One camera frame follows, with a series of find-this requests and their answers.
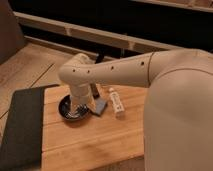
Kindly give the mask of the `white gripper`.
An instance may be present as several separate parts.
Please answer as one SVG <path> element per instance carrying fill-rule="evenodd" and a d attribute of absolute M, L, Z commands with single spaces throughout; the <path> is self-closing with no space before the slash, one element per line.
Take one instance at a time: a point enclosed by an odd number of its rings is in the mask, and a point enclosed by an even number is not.
<path fill-rule="evenodd" d="M 89 84 L 71 85 L 70 95 L 73 107 L 85 104 L 92 112 L 95 110 L 95 100 Z"/>

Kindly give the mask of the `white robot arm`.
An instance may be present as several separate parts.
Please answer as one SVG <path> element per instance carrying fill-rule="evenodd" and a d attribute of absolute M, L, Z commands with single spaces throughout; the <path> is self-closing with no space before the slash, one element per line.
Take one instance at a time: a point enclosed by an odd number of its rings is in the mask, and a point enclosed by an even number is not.
<path fill-rule="evenodd" d="M 77 104 L 92 100 L 91 83 L 146 87 L 145 171 L 213 171 L 213 53 L 176 49 L 99 64 L 80 53 L 59 77 Z"/>

